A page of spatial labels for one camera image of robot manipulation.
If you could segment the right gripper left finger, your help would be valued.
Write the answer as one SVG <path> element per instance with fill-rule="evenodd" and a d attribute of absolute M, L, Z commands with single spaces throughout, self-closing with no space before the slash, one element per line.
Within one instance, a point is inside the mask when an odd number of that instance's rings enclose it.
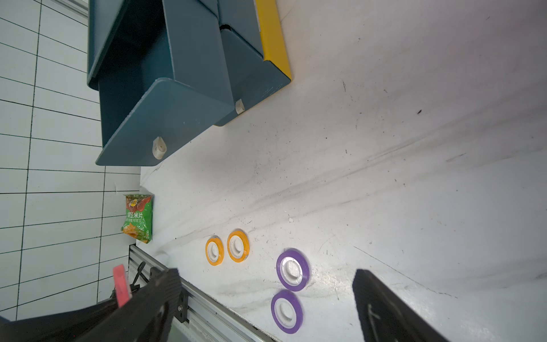
<path fill-rule="evenodd" d="M 157 273 L 79 341 L 166 341 L 182 291 L 177 269 Z"/>

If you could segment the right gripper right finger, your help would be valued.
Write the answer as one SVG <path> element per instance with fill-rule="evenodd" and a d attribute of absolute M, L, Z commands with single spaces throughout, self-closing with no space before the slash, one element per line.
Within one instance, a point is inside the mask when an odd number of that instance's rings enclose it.
<path fill-rule="evenodd" d="M 358 269 L 352 287 L 365 341 L 447 340 L 372 272 Z"/>

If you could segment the purple tape roll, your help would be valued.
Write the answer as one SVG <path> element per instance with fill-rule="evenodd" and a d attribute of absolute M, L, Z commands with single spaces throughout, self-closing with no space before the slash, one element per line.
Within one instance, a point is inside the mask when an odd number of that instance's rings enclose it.
<path fill-rule="evenodd" d="M 281 290 L 272 299 L 271 313 L 275 324 L 284 333 L 295 334 L 303 324 L 303 309 L 289 290 Z"/>
<path fill-rule="evenodd" d="M 283 286 L 292 292 L 303 290 L 311 277 L 308 260 L 294 248 L 286 249 L 279 255 L 276 273 Z"/>

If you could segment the teal drawer cabinet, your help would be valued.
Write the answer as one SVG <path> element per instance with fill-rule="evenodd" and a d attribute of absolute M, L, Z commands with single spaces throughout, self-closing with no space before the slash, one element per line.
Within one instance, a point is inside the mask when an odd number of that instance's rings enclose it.
<path fill-rule="evenodd" d="M 211 97 L 230 86 L 222 127 L 292 79 L 274 1 L 92 1 L 88 85 L 105 139 L 158 78 Z"/>

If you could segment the teal drawer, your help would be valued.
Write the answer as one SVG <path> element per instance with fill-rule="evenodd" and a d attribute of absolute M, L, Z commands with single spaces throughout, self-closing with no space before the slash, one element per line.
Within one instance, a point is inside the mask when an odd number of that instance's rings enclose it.
<path fill-rule="evenodd" d="M 235 109 L 215 125 L 222 127 L 289 85 L 290 79 L 229 27 L 220 30 Z"/>
<path fill-rule="evenodd" d="M 205 1 L 91 1 L 88 86 L 99 166 L 154 166 L 234 110 L 219 20 Z"/>

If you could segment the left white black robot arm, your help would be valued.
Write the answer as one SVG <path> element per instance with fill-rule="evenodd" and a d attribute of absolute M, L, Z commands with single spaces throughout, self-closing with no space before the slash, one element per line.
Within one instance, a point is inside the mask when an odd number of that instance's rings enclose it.
<path fill-rule="evenodd" d="M 108 299 L 84 309 L 20 321 L 1 317 L 1 341 L 75 341 L 117 309 L 117 301 Z"/>

